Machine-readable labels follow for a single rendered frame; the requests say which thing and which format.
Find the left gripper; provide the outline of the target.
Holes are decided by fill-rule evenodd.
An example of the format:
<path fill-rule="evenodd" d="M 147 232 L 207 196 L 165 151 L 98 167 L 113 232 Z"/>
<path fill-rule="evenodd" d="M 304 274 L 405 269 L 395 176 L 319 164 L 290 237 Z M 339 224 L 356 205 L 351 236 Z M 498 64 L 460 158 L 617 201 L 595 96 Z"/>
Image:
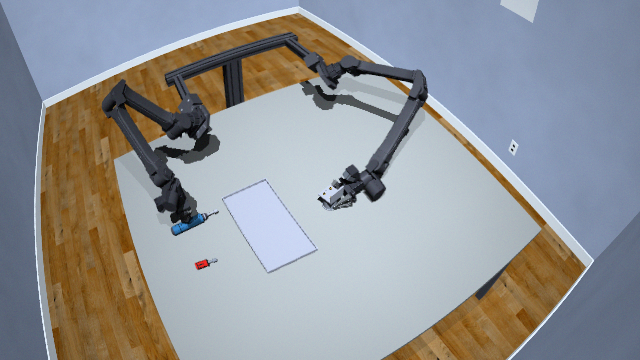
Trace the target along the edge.
<path fill-rule="evenodd" d="M 339 183 L 338 183 L 338 181 L 336 181 L 336 180 L 334 179 L 334 180 L 333 180 L 333 182 L 332 182 L 332 184 L 331 184 L 331 186 L 333 186 L 333 187 L 335 186 L 335 188 L 336 188 L 337 190 L 338 190 L 339 188 L 341 188 L 342 186 L 344 186 L 344 192 L 343 192 L 343 194 L 344 194 L 344 196 L 345 196 L 345 197 L 344 197 L 343 199 L 341 199 L 341 200 L 340 200 L 340 201 L 339 201 L 339 202 L 338 202 L 338 203 L 337 203 L 333 208 L 334 208 L 334 209 L 337 209 L 337 208 L 341 208 L 341 207 L 351 207 L 351 206 L 352 206 L 353 201 L 354 201 L 354 202 L 356 202 L 356 201 L 357 201 L 356 194 L 355 194 L 355 192 L 352 190 L 352 188 L 351 188 L 351 187 L 346 183 L 346 181 L 345 181 L 342 177 L 340 177 L 340 178 L 339 178 L 339 181 L 341 181 L 341 184 L 339 184 Z M 342 184 L 342 183 L 343 183 L 343 184 Z M 340 185 L 341 185 L 341 187 L 340 187 Z M 350 194 L 351 196 L 350 196 L 349 194 Z M 352 195 L 354 195 L 354 197 L 353 197 Z M 353 199 L 352 199 L 352 198 L 353 198 Z M 347 201 L 347 203 L 344 203 L 344 202 L 346 202 L 346 201 Z M 343 203 L 344 203 L 344 204 L 343 204 Z M 342 205 L 340 205 L 340 204 L 342 204 Z"/>

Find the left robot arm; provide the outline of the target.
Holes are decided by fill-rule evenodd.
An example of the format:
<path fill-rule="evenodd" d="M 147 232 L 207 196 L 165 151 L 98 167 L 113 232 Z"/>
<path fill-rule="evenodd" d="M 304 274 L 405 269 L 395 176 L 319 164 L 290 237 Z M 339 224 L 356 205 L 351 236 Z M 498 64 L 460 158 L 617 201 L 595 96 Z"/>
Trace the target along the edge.
<path fill-rule="evenodd" d="M 341 63 L 341 65 L 339 63 Z M 403 138 L 417 111 L 420 107 L 423 107 L 425 101 L 428 98 L 426 77 L 424 76 L 422 71 L 418 69 L 417 71 L 407 70 L 387 65 L 370 63 L 356 59 L 352 55 L 346 55 L 341 59 L 341 62 L 339 61 L 334 64 L 331 63 L 330 65 L 326 66 L 324 64 L 324 66 L 326 66 L 324 67 L 323 64 L 321 64 L 321 68 L 324 72 L 325 77 L 336 85 L 339 83 L 337 79 L 341 78 L 342 73 L 345 74 L 346 72 L 354 77 L 361 74 L 370 74 L 405 81 L 413 84 L 409 92 L 406 104 L 404 105 L 402 111 L 397 117 L 383 143 L 377 149 L 375 154 L 372 155 L 368 164 L 365 166 L 366 170 L 359 173 L 359 170 L 352 164 L 347 167 L 342 174 L 346 183 L 352 188 L 355 193 L 362 189 L 363 185 L 364 187 L 367 185 L 365 187 L 366 191 L 374 200 L 376 200 L 380 198 L 386 190 L 385 185 L 382 183 L 381 179 L 378 176 L 386 171 L 398 144 Z M 423 85 L 427 92 L 423 90 Z M 421 102 L 423 104 L 421 104 Z M 387 161 L 388 163 L 384 161 Z"/>

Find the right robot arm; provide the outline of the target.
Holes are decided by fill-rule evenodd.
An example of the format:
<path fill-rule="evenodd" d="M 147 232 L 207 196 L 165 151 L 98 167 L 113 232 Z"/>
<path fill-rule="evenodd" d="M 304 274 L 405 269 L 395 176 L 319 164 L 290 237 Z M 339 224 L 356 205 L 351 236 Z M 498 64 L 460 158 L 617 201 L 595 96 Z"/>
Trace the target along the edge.
<path fill-rule="evenodd" d="M 105 97 L 106 99 L 104 98 L 102 101 L 102 110 L 107 118 L 114 119 L 142 161 L 152 182 L 162 189 L 162 195 L 154 199 L 158 212 L 164 213 L 165 209 L 169 212 L 175 212 L 182 207 L 179 200 L 183 191 L 180 180 L 174 178 L 173 171 L 151 149 L 129 115 L 125 104 L 163 127 L 162 131 L 171 140 L 182 138 L 182 133 L 188 133 L 190 137 L 193 137 L 205 122 L 206 116 L 199 106 L 196 106 L 191 113 L 186 114 L 168 112 L 133 91 L 125 83 L 126 81 L 122 79 L 112 88 Z"/>

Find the red-handled nut driver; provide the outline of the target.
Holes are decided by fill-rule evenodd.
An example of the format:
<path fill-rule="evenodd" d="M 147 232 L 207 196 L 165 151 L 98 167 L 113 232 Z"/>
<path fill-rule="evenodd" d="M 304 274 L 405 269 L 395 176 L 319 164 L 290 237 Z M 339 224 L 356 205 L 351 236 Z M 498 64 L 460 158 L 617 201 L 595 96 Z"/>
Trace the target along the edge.
<path fill-rule="evenodd" d="M 216 261 L 217 261 L 216 258 L 211 260 L 211 262 L 216 262 Z M 205 267 L 209 266 L 209 263 L 210 263 L 210 261 L 207 261 L 207 259 L 205 259 L 205 260 L 202 260 L 202 261 L 199 261 L 199 262 L 195 263 L 195 266 L 196 266 L 197 270 L 199 270 L 199 269 L 202 269 L 202 268 L 205 268 Z"/>

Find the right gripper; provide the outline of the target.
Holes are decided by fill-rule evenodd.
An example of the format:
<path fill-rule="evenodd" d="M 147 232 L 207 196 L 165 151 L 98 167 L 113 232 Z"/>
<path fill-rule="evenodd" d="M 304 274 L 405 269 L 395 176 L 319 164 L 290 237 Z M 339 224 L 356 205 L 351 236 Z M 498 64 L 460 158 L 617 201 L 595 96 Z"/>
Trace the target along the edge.
<path fill-rule="evenodd" d="M 183 191 L 182 191 L 182 194 L 179 196 L 179 200 L 180 200 L 180 203 L 181 203 L 182 207 L 180 207 L 180 208 L 178 208 L 178 209 L 176 210 L 176 214 L 177 214 L 177 216 L 178 216 L 178 218 L 179 218 L 179 219 L 182 219 L 182 220 L 184 220 L 185 222 L 188 222 L 188 221 L 189 221 L 189 218 L 190 218 L 190 215 L 191 215 L 191 213 L 192 213 L 192 210 L 191 210 L 191 208 L 190 208 L 190 205 L 189 205 L 189 203 L 188 203 L 188 200 L 187 200 L 187 198 L 186 198 L 185 194 L 184 194 L 184 196 L 183 196 L 183 194 L 184 194 L 184 193 L 183 193 Z M 188 211 L 187 211 L 187 210 L 188 210 Z M 181 213 L 181 214 L 180 214 L 180 213 Z M 189 213 L 189 214 L 188 214 L 188 213 Z M 185 218 L 183 217 L 183 216 L 184 216 L 184 215 L 186 215 L 186 214 L 188 214 L 188 215 L 187 215 L 187 219 L 185 219 Z"/>

